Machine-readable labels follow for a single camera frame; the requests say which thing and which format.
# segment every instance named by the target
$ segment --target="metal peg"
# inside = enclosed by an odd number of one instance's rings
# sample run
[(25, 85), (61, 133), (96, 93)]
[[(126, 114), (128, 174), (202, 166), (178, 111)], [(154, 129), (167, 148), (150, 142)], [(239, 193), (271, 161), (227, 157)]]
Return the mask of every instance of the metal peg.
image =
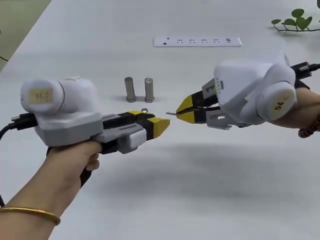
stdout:
[(154, 80), (150, 77), (144, 79), (145, 98), (146, 103), (152, 103), (155, 100), (154, 96)]
[(134, 80), (132, 77), (128, 76), (124, 79), (125, 90), (126, 90), (126, 100), (129, 103), (133, 103), (137, 100), (134, 88)]

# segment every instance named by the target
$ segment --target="gold bangle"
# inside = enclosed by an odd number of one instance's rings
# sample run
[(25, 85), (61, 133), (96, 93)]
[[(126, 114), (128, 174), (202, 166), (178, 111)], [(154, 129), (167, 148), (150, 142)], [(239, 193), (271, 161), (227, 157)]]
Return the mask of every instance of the gold bangle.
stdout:
[(36, 209), (36, 208), (30, 208), (30, 207), (0, 207), (0, 213), (23, 213), (23, 214), (32, 214), (39, 217), (43, 217), (46, 219), (49, 219), (54, 222), (56, 226), (58, 226), (61, 222), (60, 217), (52, 214), (51, 212)]

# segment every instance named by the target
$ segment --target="bracelet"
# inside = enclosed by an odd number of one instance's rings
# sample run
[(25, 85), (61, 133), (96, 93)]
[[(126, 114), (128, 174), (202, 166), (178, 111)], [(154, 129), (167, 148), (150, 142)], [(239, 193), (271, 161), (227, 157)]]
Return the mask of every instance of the bracelet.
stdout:
[(61, 222), (60, 217), (52, 214), (51, 212), (37, 209), (37, 208), (4, 206), (4, 207), (0, 207), (0, 213), (23, 213), (23, 214), (36, 215), (36, 216), (43, 217), (53, 221), (56, 226), (58, 226)]
[(298, 136), (302, 139), (308, 138), (313, 135), (315, 132), (319, 131), (320, 129), (320, 115), (316, 118), (313, 123), (308, 126), (307, 128), (301, 128), (298, 131)]

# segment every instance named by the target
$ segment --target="hand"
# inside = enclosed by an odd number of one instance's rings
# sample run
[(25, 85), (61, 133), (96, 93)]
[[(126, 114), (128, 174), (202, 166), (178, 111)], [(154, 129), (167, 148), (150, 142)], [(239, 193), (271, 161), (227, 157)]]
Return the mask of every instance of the hand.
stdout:
[(80, 190), (83, 169), (93, 171), (99, 167), (101, 150), (101, 145), (93, 141), (53, 148), (8, 206), (38, 208), (61, 216)]

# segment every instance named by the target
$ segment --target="white power strip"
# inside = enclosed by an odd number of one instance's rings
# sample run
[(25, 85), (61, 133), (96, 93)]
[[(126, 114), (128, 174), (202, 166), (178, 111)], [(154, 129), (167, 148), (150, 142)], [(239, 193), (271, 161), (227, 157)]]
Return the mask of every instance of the white power strip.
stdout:
[(241, 47), (239, 37), (185, 37), (156, 36), (153, 39), (156, 48), (172, 47)]

